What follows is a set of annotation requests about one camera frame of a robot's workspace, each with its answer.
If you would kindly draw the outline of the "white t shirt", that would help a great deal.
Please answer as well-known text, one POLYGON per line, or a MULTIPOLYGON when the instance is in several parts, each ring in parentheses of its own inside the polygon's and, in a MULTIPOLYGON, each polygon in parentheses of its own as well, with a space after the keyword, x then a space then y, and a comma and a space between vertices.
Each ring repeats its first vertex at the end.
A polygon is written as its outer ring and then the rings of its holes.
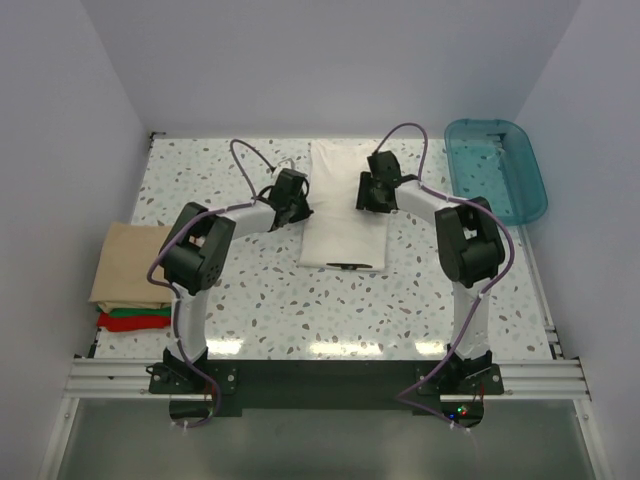
POLYGON ((316 139, 298 264, 304 267, 381 271, 386 266, 389 217, 358 210, 360 174, 369 169, 373 140, 357 144, 316 139))

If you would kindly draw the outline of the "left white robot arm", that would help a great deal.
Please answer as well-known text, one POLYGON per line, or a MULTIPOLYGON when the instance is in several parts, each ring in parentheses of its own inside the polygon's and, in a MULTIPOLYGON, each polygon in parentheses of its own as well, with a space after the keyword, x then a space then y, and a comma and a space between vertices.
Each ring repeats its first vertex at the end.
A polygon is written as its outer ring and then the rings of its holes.
POLYGON ((162 268, 164 279, 149 282, 173 292, 168 352, 181 359, 171 378, 183 391, 196 392, 207 380, 207 368, 198 361, 207 357, 208 295, 223 272, 231 243, 309 218, 308 191, 307 176, 285 168, 247 203, 209 210, 190 202, 182 208, 148 275, 162 268))

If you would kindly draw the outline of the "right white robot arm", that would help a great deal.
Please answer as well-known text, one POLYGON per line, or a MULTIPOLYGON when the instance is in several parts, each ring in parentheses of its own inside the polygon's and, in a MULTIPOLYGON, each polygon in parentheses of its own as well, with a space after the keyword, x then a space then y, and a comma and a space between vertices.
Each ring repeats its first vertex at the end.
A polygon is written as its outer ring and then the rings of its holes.
POLYGON ((453 286, 453 334, 447 355, 459 359, 446 367, 445 379, 452 390, 469 392, 481 380, 476 363, 492 358, 483 297, 505 260, 489 204, 481 197, 459 199, 427 188, 415 175, 404 175, 390 151, 375 151, 367 162, 369 169, 360 174, 358 210, 403 211, 435 229, 439 265, 453 286))

